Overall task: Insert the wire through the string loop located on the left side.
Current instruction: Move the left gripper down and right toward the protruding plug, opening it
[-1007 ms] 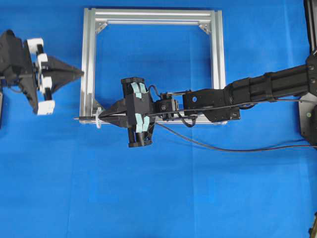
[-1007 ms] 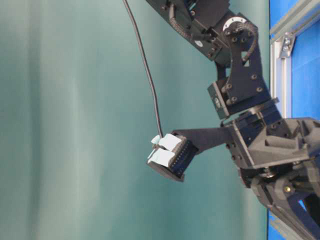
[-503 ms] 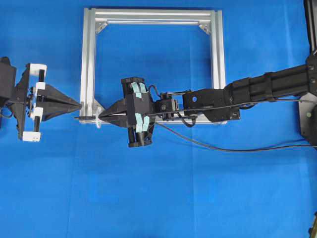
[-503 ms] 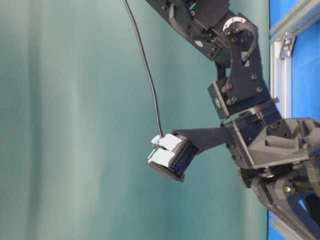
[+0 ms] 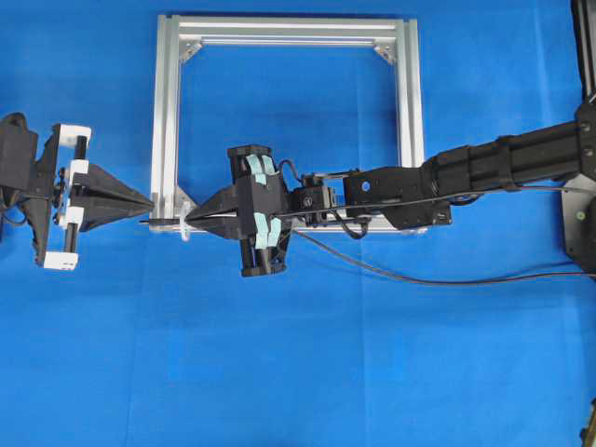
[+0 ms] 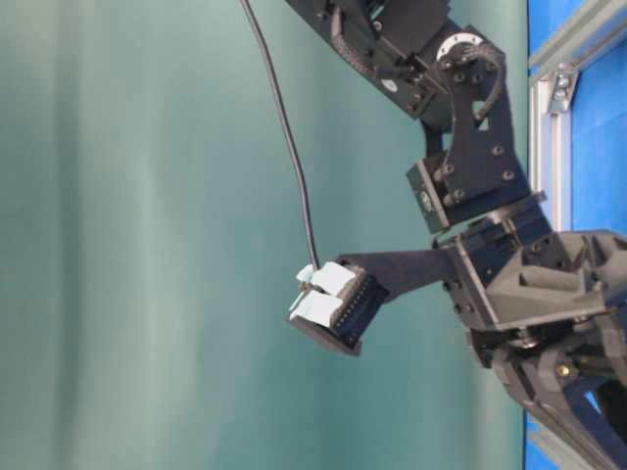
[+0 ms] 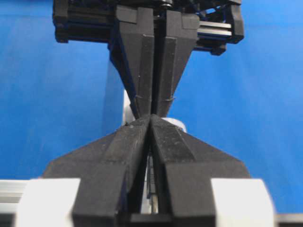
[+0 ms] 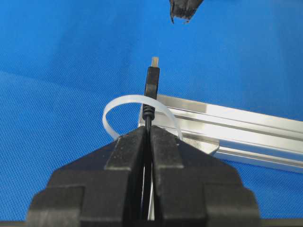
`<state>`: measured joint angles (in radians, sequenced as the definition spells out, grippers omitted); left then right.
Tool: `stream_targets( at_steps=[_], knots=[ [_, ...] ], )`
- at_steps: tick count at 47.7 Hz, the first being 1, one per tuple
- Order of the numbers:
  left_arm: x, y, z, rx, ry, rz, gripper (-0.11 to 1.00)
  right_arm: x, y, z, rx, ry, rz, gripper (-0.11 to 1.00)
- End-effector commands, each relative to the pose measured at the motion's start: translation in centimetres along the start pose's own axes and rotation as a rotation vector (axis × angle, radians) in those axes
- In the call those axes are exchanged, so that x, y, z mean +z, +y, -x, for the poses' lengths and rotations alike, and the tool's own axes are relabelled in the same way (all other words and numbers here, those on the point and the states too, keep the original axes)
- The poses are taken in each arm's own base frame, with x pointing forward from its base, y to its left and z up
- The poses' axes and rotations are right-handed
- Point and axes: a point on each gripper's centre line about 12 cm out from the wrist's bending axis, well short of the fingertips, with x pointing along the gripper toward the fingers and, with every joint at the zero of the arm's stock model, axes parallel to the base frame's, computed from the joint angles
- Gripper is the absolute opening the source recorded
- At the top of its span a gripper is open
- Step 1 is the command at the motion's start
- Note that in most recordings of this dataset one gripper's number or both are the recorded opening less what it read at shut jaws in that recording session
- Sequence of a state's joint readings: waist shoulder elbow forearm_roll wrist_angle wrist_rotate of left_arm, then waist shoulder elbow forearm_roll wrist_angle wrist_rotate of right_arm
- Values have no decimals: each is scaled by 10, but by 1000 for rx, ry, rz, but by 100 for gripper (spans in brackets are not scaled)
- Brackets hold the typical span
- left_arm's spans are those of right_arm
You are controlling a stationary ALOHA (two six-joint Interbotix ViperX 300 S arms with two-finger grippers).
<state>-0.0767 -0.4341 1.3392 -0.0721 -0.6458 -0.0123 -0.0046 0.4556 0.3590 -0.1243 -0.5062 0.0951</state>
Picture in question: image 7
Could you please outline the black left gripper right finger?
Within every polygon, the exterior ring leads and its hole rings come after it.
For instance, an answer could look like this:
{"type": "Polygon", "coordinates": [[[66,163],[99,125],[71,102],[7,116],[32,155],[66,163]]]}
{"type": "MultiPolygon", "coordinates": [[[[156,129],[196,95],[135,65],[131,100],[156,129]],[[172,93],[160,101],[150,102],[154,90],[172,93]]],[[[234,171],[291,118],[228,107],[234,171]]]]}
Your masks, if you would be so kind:
{"type": "Polygon", "coordinates": [[[250,177],[240,160],[157,115],[150,132],[159,212],[174,219],[214,219],[211,178],[250,177]]]}

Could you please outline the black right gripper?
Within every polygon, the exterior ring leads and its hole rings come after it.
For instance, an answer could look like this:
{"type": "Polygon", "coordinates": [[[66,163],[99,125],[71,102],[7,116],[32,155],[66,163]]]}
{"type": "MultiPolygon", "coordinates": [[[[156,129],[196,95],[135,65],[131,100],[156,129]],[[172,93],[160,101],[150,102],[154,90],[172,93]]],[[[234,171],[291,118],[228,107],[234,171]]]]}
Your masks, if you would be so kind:
{"type": "Polygon", "coordinates": [[[151,104],[153,114],[166,117],[196,43],[197,51],[221,55],[227,43],[236,44],[244,38],[241,3],[55,0],[55,38],[59,43],[110,40],[110,60],[120,74],[135,118],[150,114],[151,104]],[[158,24],[155,36],[153,18],[158,24]]]}

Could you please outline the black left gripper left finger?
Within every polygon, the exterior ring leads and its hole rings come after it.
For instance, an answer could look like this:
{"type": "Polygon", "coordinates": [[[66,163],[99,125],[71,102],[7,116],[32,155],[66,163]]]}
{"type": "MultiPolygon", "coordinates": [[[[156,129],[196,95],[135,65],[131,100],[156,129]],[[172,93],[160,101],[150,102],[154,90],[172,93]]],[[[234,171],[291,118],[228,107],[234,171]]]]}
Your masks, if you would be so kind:
{"type": "Polygon", "coordinates": [[[43,178],[80,178],[74,221],[116,221],[141,209],[150,117],[51,161],[43,178]]]}

